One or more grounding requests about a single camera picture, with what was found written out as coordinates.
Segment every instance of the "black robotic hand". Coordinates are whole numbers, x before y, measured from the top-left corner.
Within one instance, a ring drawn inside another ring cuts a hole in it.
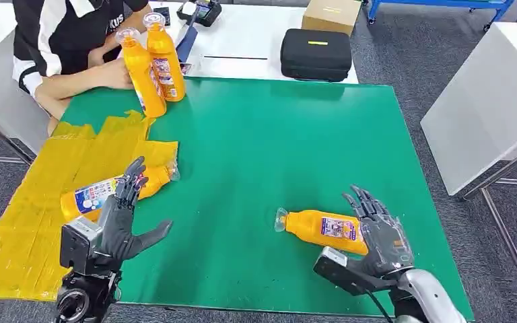
[[[144,157],[136,159],[126,170],[114,195],[108,197],[98,220],[103,227],[100,252],[110,255],[116,261],[132,259],[140,252],[164,239],[172,225],[169,220],[162,221],[154,230],[134,236],[131,233],[134,208],[141,187],[148,181],[143,177]]]
[[[413,266],[413,252],[403,226],[388,209],[368,191],[351,185],[356,199],[343,193],[359,219],[361,235],[368,254],[359,262],[359,269],[373,277],[383,277]]]
[[[143,177],[143,157],[136,159],[120,178],[114,195],[102,207],[98,223],[78,217],[63,225],[61,266],[71,268],[57,295],[58,323],[99,323],[117,302],[124,260],[137,256],[166,237],[171,221],[161,222],[140,236],[131,233],[134,208]]]

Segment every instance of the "bottle label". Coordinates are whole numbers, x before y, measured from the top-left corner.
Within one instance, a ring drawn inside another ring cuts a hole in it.
[[[156,77],[156,74],[153,72],[153,65],[149,64],[149,77],[151,78],[151,81],[156,86],[156,92],[160,96],[162,94],[162,89],[160,88],[160,83],[158,82],[158,79]]]
[[[116,192],[119,177],[85,186],[74,192],[76,206],[81,214],[100,209],[106,199]]]
[[[171,77],[171,68],[168,59],[153,59],[156,64],[156,70],[158,71],[158,79],[160,83],[164,86],[164,91],[166,92],[166,96],[170,96],[172,98],[177,97],[177,90],[175,89],[175,85],[173,84],[173,79]]]
[[[355,226],[348,220],[323,217],[321,233],[325,236],[355,240]]]

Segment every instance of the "black and white jacket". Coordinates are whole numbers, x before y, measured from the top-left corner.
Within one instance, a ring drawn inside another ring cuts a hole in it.
[[[146,5],[147,0],[13,0],[13,78],[34,96],[42,76],[84,71],[88,53],[104,44],[125,12]],[[104,58],[115,59],[118,52]]]

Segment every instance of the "green table mat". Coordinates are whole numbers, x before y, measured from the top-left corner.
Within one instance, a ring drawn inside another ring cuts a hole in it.
[[[312,271],[322,247],[273,229],[278,207],[351,215],[341,193],[356,183],[401,218],[416,266],[473,319],[391,87],[193,78],[186,92],[148,137],[180,142],[181,180],[138,202],[133,231],[174,225],[124,263],[122,301],[379,316]],[[73,98],[63,121],[99,131],[131,109],[134,92],[101,88]]]

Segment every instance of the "black pouch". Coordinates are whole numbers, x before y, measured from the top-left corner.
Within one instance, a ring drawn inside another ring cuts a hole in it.
[[[282,75],[343,81],[351,68],[349,36],[342,32],[289,29],[280,48]]]

